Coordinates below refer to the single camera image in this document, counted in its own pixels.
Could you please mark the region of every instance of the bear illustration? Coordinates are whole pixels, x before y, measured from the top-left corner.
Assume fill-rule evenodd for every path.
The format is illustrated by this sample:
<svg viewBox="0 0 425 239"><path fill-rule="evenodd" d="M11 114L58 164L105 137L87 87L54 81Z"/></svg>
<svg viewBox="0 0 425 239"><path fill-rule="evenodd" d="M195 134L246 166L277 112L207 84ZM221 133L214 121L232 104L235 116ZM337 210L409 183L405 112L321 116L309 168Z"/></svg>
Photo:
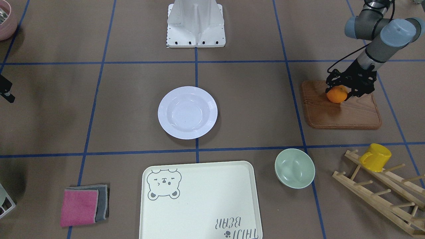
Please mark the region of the bear illustration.
<svg viewBox="0 0 425 239"><path fill-rule="evenodd" d="M147 183L149 185L149 193L147 197L150 200L157 200L159 196L170 196L176 199L180 195L178 189L181 181L181 174L176 170L170 171L169 169L160 170L159 172L152 172L147 176Z"/></svg>

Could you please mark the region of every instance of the white plate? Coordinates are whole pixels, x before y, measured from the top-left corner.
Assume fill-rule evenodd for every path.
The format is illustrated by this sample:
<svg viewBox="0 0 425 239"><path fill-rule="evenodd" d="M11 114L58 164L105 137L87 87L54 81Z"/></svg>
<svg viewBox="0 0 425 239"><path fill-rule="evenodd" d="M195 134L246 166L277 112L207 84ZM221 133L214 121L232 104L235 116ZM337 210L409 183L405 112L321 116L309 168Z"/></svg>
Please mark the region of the white plate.
<svg viewBox="0 0 425 239"><path fill-rule="evenodd" d="M158 107L161 127L179 139L196 139L206 134L214 126L217 115L213 97L194 86L170 91Z"/></svg>
<svg viewBox="0 0 425 239"><path fill-rule="evenodd" d="M262 239L246 161L151 166L142 176L139 239Z"/></svg>

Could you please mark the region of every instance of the black cable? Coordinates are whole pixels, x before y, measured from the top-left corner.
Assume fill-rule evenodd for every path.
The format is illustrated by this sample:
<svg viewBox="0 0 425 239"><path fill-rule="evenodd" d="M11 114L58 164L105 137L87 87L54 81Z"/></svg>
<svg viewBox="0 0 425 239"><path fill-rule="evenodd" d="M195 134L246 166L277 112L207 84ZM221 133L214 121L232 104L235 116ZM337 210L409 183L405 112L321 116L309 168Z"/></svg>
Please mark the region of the black cable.
<svg viewBox="0 0 425 239"><path fill-rule="evenodd" d="M366 2L366 0L364 0L364 1L365 1L365 4L366 4L367 6L369 6L369 7L373 8L372 6L370 6L370 5ZM390 2L392 2L392 3L393 3L393 12L391 13L390 21L392 21L392 20L393 20L394 13L395 13L395 11L396 11L396 4L395 4L395 1L396 1L396 0L392 0L392 1L390 1ZM331 66L328 68L327 72L330 74L331 72L330 72L329 70L330 70L332 67L334 67L336 64L338 64L339 62L341 62L341 61L342 61L342 60L344 60L345 58L347 58L347 57L351 56L352 54L354 54L354 53L356 53L356 52L360 51L361 49L363 49L363 48L367 47L369 44L370 44L370 43L368 43L368 44L366 44L366 45L364 45L364 46L360 47L359 49L357 49L357 50L353 51L352 53L350 53L350 54L348 54L348 55L344 56L343 58L339 59L338 61L336 61L333 65L331 65Z"/></svg>
<svg viewBox="0 0 425 239"><path fill-rule="evenodd" d="M396 12L396 0L392 0L393 3L393 12L391 13L390 21L393 20L394 13Z"/></svg>
<svg viewBox="0 0 425 239"><path fill-rule="evenodd" d="M368 43L368 44L366 44L366 45L364 45L364 46L362 46L362 47L360 47L359 49L357 49L357 50L353 51L352 53L350 53L350 54L348 54L348 55L344 56L343 58L339 59L338 61L336 61L333 65L331 65L331 66L328 68L327 72L328 72L328 73L331 73L329 70L330 70L332 67L334 67L336 64L338 64L339 62L341 62L343 59L345 59L345 58L347 58L347 57L351 56L352 54L354 54L354 53L356 53L356 52L360 51L361 49L363 49L363 48L367 47L368 45L369 45L369 43Z"/></svg>

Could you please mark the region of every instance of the white tray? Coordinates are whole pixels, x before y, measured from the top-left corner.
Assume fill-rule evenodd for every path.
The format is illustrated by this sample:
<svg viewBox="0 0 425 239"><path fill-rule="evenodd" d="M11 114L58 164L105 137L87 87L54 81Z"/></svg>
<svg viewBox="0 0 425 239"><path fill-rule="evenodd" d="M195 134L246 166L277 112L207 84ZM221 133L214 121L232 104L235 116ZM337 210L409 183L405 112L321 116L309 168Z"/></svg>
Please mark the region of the white tray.
<svg viewBox="0 0 425 239"><path fill-rule="evenodd" d="M254 168L246 161L151 166L140 239L262 239Z"/></svg>

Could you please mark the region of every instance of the yellow mug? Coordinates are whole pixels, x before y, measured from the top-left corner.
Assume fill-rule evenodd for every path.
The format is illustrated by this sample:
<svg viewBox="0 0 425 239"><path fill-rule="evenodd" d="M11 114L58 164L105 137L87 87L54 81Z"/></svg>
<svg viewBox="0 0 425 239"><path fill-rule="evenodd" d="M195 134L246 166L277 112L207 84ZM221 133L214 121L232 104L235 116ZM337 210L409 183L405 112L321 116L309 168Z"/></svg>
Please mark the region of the yellow mug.
<svg viewBox="0 0 425 239"><path fill-rule="evenodd" d="M391 152L387 148L380 144L371 144L359 161L365 168L380 172L390 157Z"/></svg>

